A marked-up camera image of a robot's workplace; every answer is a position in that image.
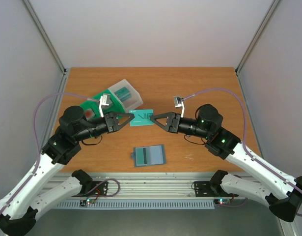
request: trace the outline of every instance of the metal grate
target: metal grate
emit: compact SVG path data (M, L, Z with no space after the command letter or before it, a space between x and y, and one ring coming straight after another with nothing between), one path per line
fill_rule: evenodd
M214 209L213 200L105 200L81 206L80 200L65 200L55 209L128 210L128 209Z

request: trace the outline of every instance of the gray floor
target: gray floor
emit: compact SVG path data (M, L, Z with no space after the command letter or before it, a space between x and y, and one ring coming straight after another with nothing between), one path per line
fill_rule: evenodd
M28 236L280 236L269 210L249 201L215 210L51 210Z

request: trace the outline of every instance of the robotic arm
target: robotic arm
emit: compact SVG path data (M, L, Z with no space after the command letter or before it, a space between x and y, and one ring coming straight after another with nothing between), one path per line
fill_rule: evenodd
M119 124L118 117L128 117ZM104 133L119 131L134 118L133 114L109 112L87 121L79 106L65 110L59 127L40 154L37 171L35 163L17 186L0 200L0 236L23 236L44 213L64 199L86 194L92 188L92 178L84 171L73 172L64 183L37 195L43 186L81 150L80 141Z
M280 171L248 147L251 155L246 153L241 140L221 126L223 117L212 105L205 104L199 107L197 119L192 119L183 117L183 99L175 97L174 101L175 107L183 108L181 114L169 112L154 115L150 119L169 133L183 133L206 139L205 147L210 153L239 166L259 181L257 183L243 180L226 171L218 170L210 180L214 193L217 195L223 190L226 193L247 197L269 207L278 218L287 222L294 221L302 203L302 194L288 182L302 190L302 177L295 178ZM166 125L157 121L162 118L166 119ZM270 172L266 166L284 180Z

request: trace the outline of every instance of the wooden tabletop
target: wooden tabletop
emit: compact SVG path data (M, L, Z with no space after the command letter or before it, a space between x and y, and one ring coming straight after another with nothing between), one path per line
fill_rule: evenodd
M154 114L181 113L174 107L173 97L185 97L202 89L222 87L236 93L241 90L232 67L147 67L147 68L72 68L65 91L92 97L122 79L140 93L144 104L139 109L153 109ZM84 101L64 96L59 111ZM243 136L243 113L238 101L229 93L212 91L185 102L185 117L194 118L196 109L210 103L223 115L222 126L238 137ZM248 119L247 145L259 153ZM199 138L190 137L200 142ZM134 147L165 145L167 164L134 167L130 158ZM184 140L182 134L171 134L156 125L131 127L127 125L116 133L103 135L97 146L85 147L62 170L73 172L213 172L218 169L240 171L237 166L213 156L204 146Z

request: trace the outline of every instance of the brown surface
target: brown surface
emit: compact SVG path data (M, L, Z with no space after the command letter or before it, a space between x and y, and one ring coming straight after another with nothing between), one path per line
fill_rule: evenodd
M72 68L66 92L92 97L122 79L140 93L144 104L139 109L153 109L154 114L174 111L173 96L187 96L202 89L223 87L230 89L242 99L240 87L232 67L148 67L148 68ZM65 96L59 115L72 105L83 103L79 98ZM223 91L213 91L195 96L185 102L185 117L194 117L196 109L210 103L223 115L223 127L243 136L243 114L233 96ZM134 147L165 145L167 164L135 168L130 158ZM258 153L254 134L248 122L247 144ZM240 169L210 154L204 146L186 142L182 134L171 134L155 125L130 127L105 134L97 146L82 146L82 150L63 169L73 172L210 172L218 169Z

